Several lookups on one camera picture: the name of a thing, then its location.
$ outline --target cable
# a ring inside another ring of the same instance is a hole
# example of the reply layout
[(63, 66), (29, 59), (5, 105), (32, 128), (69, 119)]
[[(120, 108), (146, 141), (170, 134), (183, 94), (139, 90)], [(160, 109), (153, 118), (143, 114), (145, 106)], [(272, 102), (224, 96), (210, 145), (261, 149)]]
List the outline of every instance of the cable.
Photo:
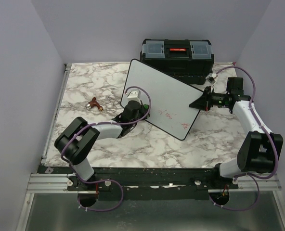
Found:
[(146, 94), (146, 96), (148, 97), (148, 100), (149, 100), (149, 108), (148, 108), (146, 114), (145, 114), (142, 118), (140, 118), (140, 119), (138, 119), (138, 120), (135, 120), (135, 121), (133, 121), (133, 122), (127, 122), (127, 123), (100, 122), (100, 123), (88, 124), (88, 125), (86, 125), (85, 127), (83, 127), (81, 130), (79, 130), (78, 133), (76, 133), (76, 134), (73, 136), (73, 138), (70, 139), (70, 141), (66, 144), (66, 146), (65, 146), (65, 147), (63, 148), (63, 150), (61, 151), (61, 159), (63, 159), (64, 161), (66, 161), (67, 163), (70, 164), (70, 167), (72, 168), (72, 170), (74, 171), (74, 173), (76, 173), (77, 178), (78, 178), (81, 182), (83, 182), (83, 183), (85, 183), (85, 184), (96, 184), (96, 183), (100, 183), (100, 182), (110, 181), (110, 182), (113, 182), (113, 183), (117, 184), (117, 185), (119, 186), (119, 188), (121, 189), (121, 198), (120, 198), (120, 201), (118, 202), (118, 204), (115, 205), (114, 207), (107, 208), (107, 209), (94, 209), (94, 208), (89, 208), (89, 207), (83, 207), (83, 206), (80, 204), (80, 201), (79, 201), (79, 198), (78, 198), (79, 206), (82, 207), (82, 208), (84, 208), (84, 209), (86, 209), (86, 210), (97, 211), (97, 212), (106, 212), (106, 211), (111, 211), (111, 210), (117, 208), (118, 206), (121, 205), (121, 203), (122, 203), (122, 201), (123, 201), (123, 194), (124, 194), (124, 193), (123, 193), (123, 188), (122, 188), (121, 184), (120, 184), (119, 182), (115, 181), (115, 180), (110, 180), (110, 179), (107, 179), (107, 180), (97, 180), (97, 181), (86, 181), (86, 180), (83, 180), (83, 179), (77, 174), (77, 172), (74, 170), (72, 164), (65, 158), (65, 151), (66, 151), (66, 149), (69, 147), (69, 145), (76, 139), (77, 136), (79, 136), (84, 130), (86, 130), (86, 129), (92, 127), (92, 126), (95, 126), (95, 125), (103, 125), (103, 124), (130, 125), (130, 124), (137, 124), (139, 121), (142, 121), (143, 119), (145, 119), (145, 118), (149, 115), (150, 109), (151, 109), (151, 98), (150, 98), (150, 95), (149, 95), (144, 89), (142, 89), (142, 88), (140, 88), (140, 87), (137, 87), (137, 86), (128, 87), (128, 88), (125, 90), (124, 93), (127, 94), (128, 90), (129, 90), (129, 89), (132, 89), (132, 88), (136, 88), (136, 89), (139, 89), (139, 90), (143, 91), (143, 92)]
[(213, 205), (215, 205), (215, 206), (217, 206), (219, 208), (230, 210), (230, 211), (246, 211), (246, 210), (252, 209), (253, 207), (255, 207), (257, 205), (257, 202), (258, 202), (258, 200), (260, 198), (260, 189), (259, 189), (259, 185), (258, 185), (257, 180), (252, 176), (252, 174), (248, 173), (248, 176), (250, 176), (254, 180), (254, 182), (255, 182), (255, 184), (257, 186), (257, 197), (256, 197), (254, 203), (251, 206), (249, 206), (247, 208), (229, 208), (229, 207), (224, 207), (222, 205), (219, 205), (219, 204), (215, 203), (214, 200), (209, 196), (210, 201), (213, 203)]
[[(269, 141), (270, 141), (270, 144), (271, 144), (271, 147), (273, 149), (273, 152), (274, 152), (274, 158), (275, 158), (275, 166), (274, 166), (274, 169), (273, 171), (271, 172), (270, 175), (266, 176), (266, 177), (261, 177), (261, 176), (258, 176), (258, 175), (255, 175), (255, 174), (251, 174), (252, 176), (258, 178), (258, 179), (262, 179), (262, 180), (267, 180), (267, 179), (270, 179), (271, 177), (273, 177), (277, 171), (277, 168), (278, 168), (278, 153), (277, 153), (277, 150), (276, 150), (276, 147), (275, 147), (275, 144), (274, 144), (274, 141), (272, 140), (272, 137), (270, 136), (270, 134), (268, 133), (268, 131), (266, 130), (266, 128), (262, 125), (262, 123), (260, 122), (260, 120), (258, 119), (258, 116), (256, 115), (254, 109), (252, 108), (252, 103), (254, 101), (254, 97), (255, 97), (255, 94), (256, 94), (256, 85), (255, 85), (255, 82), (254, 82), (254, 79), (253, 77), (246, 71), (244, 70), (243, 68), (241, 67), (238, 67), (238, 66), (227, 66), (227, 67), (224, 67), (222, 68), (221, 70), (217, 71), (216, 74), (218, 75), (219, 72), (223, 71), (223, 70), (226, 70), (228, 68), (235, 68), (235, 69), (239, 69), (241, 71), (243, 71), (245, 74), (247, 74), (247, 76), (249, 77), (250, 81), (252, 82), (253, 84), (253, 94), (251, 96), (251, 99), (249, 101), (249, 109), (253, 115), (253, 117), (255, 118), (255, 120), (257, 121), (259, 127), (263, 130), (263, 132), (267, 135)], [(240, 176), (244, 176), (244, 174), (240, 174), (240, 175), (237, 175), (235, 176), (236, 178), (240, 177)]]

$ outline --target white board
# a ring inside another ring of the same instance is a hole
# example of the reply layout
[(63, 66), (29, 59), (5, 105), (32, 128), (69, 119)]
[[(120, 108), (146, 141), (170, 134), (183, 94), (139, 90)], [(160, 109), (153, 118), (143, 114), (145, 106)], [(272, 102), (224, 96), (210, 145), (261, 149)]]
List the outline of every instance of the white board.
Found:
[[(149, 123), (167, 132), (178, 140), (184, 140), (196, 120), (199, 110), (189, 104), (202, 95), (202, 91), (174, 79), (140, 61), (130, 63), (124, 89), (130, 86), (143, 88), (151, 97)], [(147, 96), (141, 92), (141, 100), (148, 104)], [(121, 106), (128, 103), (122, 95)]]

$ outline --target marble table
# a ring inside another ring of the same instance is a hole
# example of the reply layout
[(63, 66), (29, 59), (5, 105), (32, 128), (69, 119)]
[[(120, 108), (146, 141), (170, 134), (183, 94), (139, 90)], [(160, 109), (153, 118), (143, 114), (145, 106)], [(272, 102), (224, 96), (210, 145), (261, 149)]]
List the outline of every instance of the marble table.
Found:
[[(231, 64), (215, 64), (213, 71)], [(81, 116), (89, 123), (108, 121), (123, 111), (121, 95), (129, 63), (72, 64), (58, 116), (52, 130), (45, 166), (67, 166), (53, 143), (61, 132)], [(234, 69), (219, 74), (215, 92), (225, 92)], [(104, 110), (87, 110), (96, 97)], [(121, 139), (97, 141), (88, 155), (94, 167), (213, 167), (236, 157), (245, 134), (238, 119), (228, 109), (212, 108), (200, 112), (184, 141), (180, 141), (147, 122), (140, 122)]]

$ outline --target black toolbox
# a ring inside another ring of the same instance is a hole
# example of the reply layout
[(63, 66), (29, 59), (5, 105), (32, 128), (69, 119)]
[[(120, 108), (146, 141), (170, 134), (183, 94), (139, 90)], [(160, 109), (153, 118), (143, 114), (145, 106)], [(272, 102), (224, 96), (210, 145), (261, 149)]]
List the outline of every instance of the black toolbox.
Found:
[(187, 84), (203, 85), (212, 73), (214, 54), (209, 40), (153, 40), (142, 43), (140, 61)]

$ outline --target wall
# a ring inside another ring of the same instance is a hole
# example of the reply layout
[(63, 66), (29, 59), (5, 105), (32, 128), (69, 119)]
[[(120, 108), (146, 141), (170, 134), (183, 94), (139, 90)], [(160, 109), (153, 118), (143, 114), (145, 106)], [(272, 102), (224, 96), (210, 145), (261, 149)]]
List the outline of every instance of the wall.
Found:
[(139, 58), (144, 39), (209, 39), (236, 61), (270, 0), (32, 0), (66, 63)]
[(0, 231), (15, 230), (63, 72), (30, 0), (0, 1)]
[[(273, 132), (284, 137), (278, 174), (285, 197), (285, 0), (270, 3), (237, 66), (255, 79), (255, 105), (261, 118)], [(252, 92), (246, 80), (246, 90)]]

